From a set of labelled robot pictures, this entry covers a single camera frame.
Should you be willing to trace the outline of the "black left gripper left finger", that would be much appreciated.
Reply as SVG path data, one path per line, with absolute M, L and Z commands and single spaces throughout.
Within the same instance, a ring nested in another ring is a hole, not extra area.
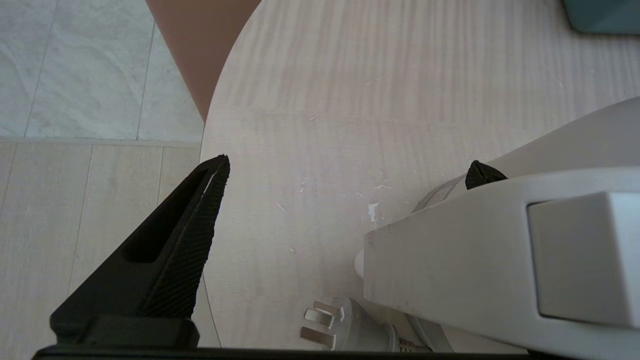
M 102 316 L 192 316 L 230 176 L 221 154 L 199 164 L 50 316 L 59 344 Z

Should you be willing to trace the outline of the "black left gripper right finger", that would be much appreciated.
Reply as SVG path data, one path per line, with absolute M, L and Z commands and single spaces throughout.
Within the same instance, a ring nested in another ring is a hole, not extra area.
M 475 160 L 471 162 L 466 173 L 465 187 L 467 191 L 470 191 L 471 189 L 475 189 L 489 183 L 501 182 L 507 179 L 508 177 L 498 169 Z

